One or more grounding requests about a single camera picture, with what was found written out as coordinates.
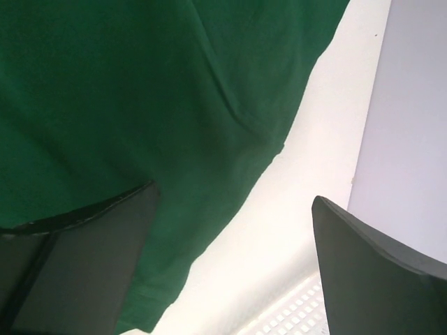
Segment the white surface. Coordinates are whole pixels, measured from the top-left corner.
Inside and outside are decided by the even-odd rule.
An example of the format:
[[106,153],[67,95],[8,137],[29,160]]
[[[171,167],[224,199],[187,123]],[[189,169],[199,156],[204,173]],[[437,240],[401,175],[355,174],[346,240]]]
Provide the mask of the white surface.
[[394,0],[349,210],[447,262],[447,1]]
[[281,155],[193,265],[153,335],[232,334],[317,268],[311,204],[346,206],[390,0],[352,0]]

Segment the white vent grille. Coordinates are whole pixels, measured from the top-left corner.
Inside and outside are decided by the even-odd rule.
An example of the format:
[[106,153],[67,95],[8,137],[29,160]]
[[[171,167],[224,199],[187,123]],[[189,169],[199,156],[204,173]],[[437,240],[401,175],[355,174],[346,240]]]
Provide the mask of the white vent grille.
[[319,274],[299,284],[237,335],[329,335]]

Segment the green shirt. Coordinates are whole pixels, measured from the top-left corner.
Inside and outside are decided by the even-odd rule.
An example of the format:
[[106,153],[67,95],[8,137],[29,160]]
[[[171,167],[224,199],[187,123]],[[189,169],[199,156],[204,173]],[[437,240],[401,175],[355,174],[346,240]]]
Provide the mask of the green shirt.
[[150,331],[281,151],[349,0],[0,0],[0,227],[155,180]]

